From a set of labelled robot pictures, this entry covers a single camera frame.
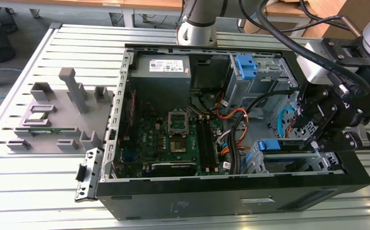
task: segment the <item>motherboard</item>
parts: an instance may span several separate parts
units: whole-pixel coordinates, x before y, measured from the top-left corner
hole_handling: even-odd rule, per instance
[[[222,175],[215,141],[222,122],[181,109],[147,116],[137,126],[135,148],[121,149],[118,178]]]

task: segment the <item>black cable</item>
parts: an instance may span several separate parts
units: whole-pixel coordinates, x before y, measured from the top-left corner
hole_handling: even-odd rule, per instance
[[[231,143],[231,141],[230,141],[230,135],[227,135],[227,145],[229,145],[229,143]],[[237,166],[235,166],[235,155],[234,155],[234,151],[231,152],[229,152],[229,161],[230,161],[230,174],[237,174],[235,173],[235,168],[237,168]]]
[[[198,107],[197,107],[193,103],[187,103],[187,105],[189,105],[193,109],[195,109],[198,113],[209,115],[209,113],[207,113],[207,112],[203,112],[201,109],[198,109]]]
[[[117,25],[119,24],[122,19],[123,19],[123,15],[121,16],[119,20],[117,21]]]
[[[154,26],[155,29],[157,29],[158,26],[161,26],[163,24],[166,18],[167,18],[167,16],[165,17],[163,21],[158,25]]]
[[[139,14],[139,16],[141,16],[143,19],[146,19],[145,16],[143,16],[142,14]],[[155,14],[153,17],[147,16],[147,18],[155,18],[155,16],[157,16],[157,14]]]
[[[182,0],[182,10],[181,10],[181,15],[179,15],[179,18],[178,18],[178,21],[177,21],[177,27],[178,27],[178,24],[181,22],[182,15],[183,15],[183,6],[185,6],[185,0]]]
[[[322,68],[329,70],[333,74],[337,75],[338,78],[345,78],[349,80],[357,87],[353,88],[353,94],[355,96],[365,96],[370,93],[370,85],[363,80],[362,77],[359,77],[355,73],[353,73],[350,70],[347,70],[345,67],[342,67],[339,64],[337,64],[334,61],[329,60],[323,56],[315,54],[314,52],[309,51],[301,44],[298,44],[289,36],[286,36],[278,28],[271,24],[271,22],[267,20],[267,18],[263,16],[262,10],[266,7],[266,3],[269,0],[262,0],[259,4],[259,8],[257,10],[257,17],[262,23],[262,25],[266,27],[267,31],[271,33],[271,35],[295,52],[298,53],[303,58],[314,62],[317,65],[319,65]]]
[[[205,101],[202,100],[202,94],[198,95],[198,100],[199,100],[199,103],[202,105],[202,107],[205,108],[206,112],[210,114],[210,115],[214,115],[213,111],[209,109],[209,107],[206,106],[205,104]]]
[[[321,20],[322,18],[315,16],[314,14],[310,13],[307,5],[305,3],[305,0],[299,0],[299,4],[301,4],[301,8],[305,12],[305,14],[307,15],[309,18],[314,19],[314,20]],[[343,30],[350,30],[349,27],[345,24],[337,23],[337,22],[326,22],[327,24],[339,27]]]
[[[253,18],[249,16],[249,14],[246,13],[245,8],[243,8],[242,0],[238,0],[238,3],[239,3],[239,7],[241,7],[241,10],[242,10],[242,13],[243,13],[246,19],[249,20],[249,22],[251,22],[251,23],[253,23],[257,27],[259,27],[262,30],[267,30],[267,27],[262,25],[263,23],[259,24],[258,22],[255,22],[255,21],[253,20]],[[294,32],[294,31],[307,29],[307,28],[310,28],[310,27],[313,27],[313,26],[315,26],[315,25],[318,25],[318,24],[326,23],[326,22],[329,22],[329,21],[331,21],[331,20],[341,19],[341,18],[342,18],[342,16],[338,16],[338,15],[330,16],[330,17],[323,18],[323,19],[321,19],[321,20],[317,20],[317,21],[314,21],[314,22],[311,22],[311,23],[309,23],[309,24],[306,24],[306,25],[303,25],[303,26],[299,26],[299,27],[295,27],[295,28],[291,28],[291,29],[287,29],[287,30],[279,30],[279,31],[283,32],[283,33]]]
[[[255,98],[255,100],[246,107],[247,114],[250,113],[251,109],[254,107],[257,107],[267,97],[274,96],[274,95],[290,95],[294,92],[295,92],[294,90],[279,90],[279,91],[273,91],[273,92],[262,94],[261,96],[258,96]],[[237,127],[241,124],[243,117],[245,117],[243,115],[241,115],[238,117],[235,124],[231,126],[231,131],[227,136],[227,146],[229,146],[229,151],[230,151],[229,153],[230,153],[230,156],[233,156],[235,158],[235,162],[234,162],[235,167],[238,166],[234,169],[234,171],[230,171],[230,172],[234,172],[234,174],[241,174],[241,166],[239,166],[241,160],[239,160],[239,156],[238,156],[239,154],[238,154],[238,149],[237,149],[237,140],[235,140],[237,135],[235,134],[237,134]]]
[[[191,15],[193,15],[193,10],[195,9],[197,2],[198,2],[198,0],[195,0],[195,1],[193,2],[193,8],[191,8],[190,13],[187,14],[187,19],[190,19],[190,18],[191,18]]]

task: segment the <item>power supply label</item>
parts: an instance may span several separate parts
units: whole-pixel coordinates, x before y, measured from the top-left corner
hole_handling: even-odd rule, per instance
[[[182,60],[151,60],[149,62],[150,72],[183,72]]]

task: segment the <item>case label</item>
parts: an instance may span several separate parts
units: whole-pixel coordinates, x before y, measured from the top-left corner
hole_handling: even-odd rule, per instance
[[[183,72],[182,60],[151,60],[149,62],[150,72]]]
[[[117,7],[121,7],[119,4],[112,4],[112,3],[103,3],[103,6],[117,6]]]

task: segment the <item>aluminum slotted table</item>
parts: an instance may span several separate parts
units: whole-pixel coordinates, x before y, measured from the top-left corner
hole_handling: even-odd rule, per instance
[[[309,39],[297,41],[303,45]],[[74,202],[83,154],[8,154],[3,142],[16,138],[11,128],[31,102],[31,85],[47,81],[52,89],[66,89],[58,75],[71,67],[87,90],[96,85],[114,90],[126,43],[174,45],[175,31],[83,25],[47,31],[0,106],[0,229],[370,229],[370,186],[297,213],[118,222],[99,201]],[[286,49],[267,35],[218,33],[218,45]],[[370,151],[358,157],[370,174]]]

